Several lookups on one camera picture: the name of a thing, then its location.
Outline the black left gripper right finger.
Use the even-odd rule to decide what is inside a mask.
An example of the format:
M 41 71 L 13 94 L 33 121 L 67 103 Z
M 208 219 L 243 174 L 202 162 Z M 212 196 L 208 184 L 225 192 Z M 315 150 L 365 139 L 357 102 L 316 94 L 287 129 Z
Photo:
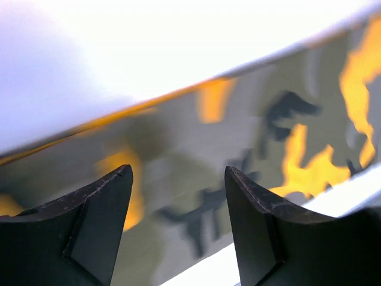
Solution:
M 379 285 L 380 209 L 305 209 L 235 167 L 224 175 L 242 285 Z

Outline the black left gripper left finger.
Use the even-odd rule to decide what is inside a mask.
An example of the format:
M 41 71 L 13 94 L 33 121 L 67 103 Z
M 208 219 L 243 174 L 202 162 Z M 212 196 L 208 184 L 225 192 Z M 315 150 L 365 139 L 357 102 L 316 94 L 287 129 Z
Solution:
M 132 193 L 120 166 L 58 199 L 1 217 L 2 285 L 110 285 Z

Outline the camouflage yellow green trousers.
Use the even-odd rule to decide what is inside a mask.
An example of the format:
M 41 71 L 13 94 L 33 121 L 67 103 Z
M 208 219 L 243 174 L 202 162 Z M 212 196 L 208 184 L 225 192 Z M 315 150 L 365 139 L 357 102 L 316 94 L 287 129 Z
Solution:
M 1 156 L 1 217 L 120 166 L 132 193 L 110 285 L 241 284 L 224 181 L 235 167 L 305 209 L 378 207 L 380 12 L 334 34 Z

